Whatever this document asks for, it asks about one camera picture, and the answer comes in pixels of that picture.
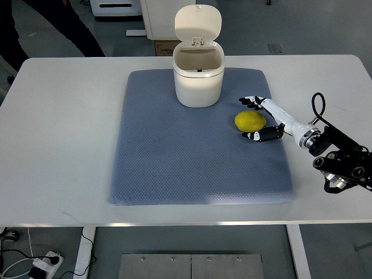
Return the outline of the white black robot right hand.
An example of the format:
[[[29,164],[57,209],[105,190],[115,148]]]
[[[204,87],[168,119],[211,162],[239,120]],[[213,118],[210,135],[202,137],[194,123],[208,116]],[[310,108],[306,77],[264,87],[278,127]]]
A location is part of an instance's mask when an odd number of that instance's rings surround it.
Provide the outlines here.
[[[276,122],[275,126],[265,127],[255,132],[243,132],[242,136],[256,142],[280,139],[283,134],[293,137],[301,148],[310,148],[321,131],[313,124],[302,124],[296,118],[278,106],[272,99],[261,96],[246,96],[239,101],[248,108],[265,110]]]

